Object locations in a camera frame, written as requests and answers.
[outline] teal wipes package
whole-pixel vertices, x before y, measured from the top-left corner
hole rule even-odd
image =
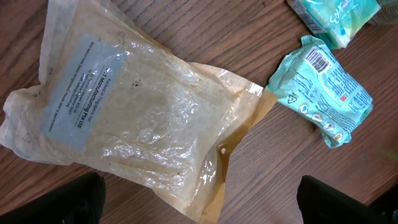
[[[287,0],[315,36],[329,48],[347,47],[380,6],[376,0]]]
[[[373,99],[324,41],[308,35],[302,45],[283,59],[267,89],[279,103],[319,126],[330,148],[341,146],[371,112]]]

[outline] grey label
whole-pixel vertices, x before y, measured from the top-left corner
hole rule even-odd
[[[82,151],[126,59],[122,50],[82,35],[40,121],[42,132]]]

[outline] brown wood grain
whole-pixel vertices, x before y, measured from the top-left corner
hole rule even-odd
[[[114,0],[178,57],[231,70],[265,86],[283,56],[308,34],[284,0]],[[0,105],[39,83],[47,2],[0,1]],[[374,98],[353,140],[328,149],[320,131],[276,105],[231,157],[219,223],[302,223],[295,195],[312,175],[362,203],[398,184],[398,26],[366,25],[334,51]],[[0,214],[92,170],[25,161],[0,148]],[[107,196],[102,223],[192,223],[140,185],[100,172]]]

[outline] crinkled plastic wrapper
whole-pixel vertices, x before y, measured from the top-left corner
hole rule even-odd
[[[228,160],[277,98],[173,56],[108,0],[50,0],[41,84],[14,91],[0,143],[35,162],[85,164],[215,223]]]

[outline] packet of wipes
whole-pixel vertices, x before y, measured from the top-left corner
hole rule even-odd
[[[330,148],[341,146],[371,112],[373,99],[322,40],[308,35],[302,45],[285,57],[267,89],[319,126]]]
[[[376,0],[287,0],[307,27],[331,49],[347,47],[380,6]]]

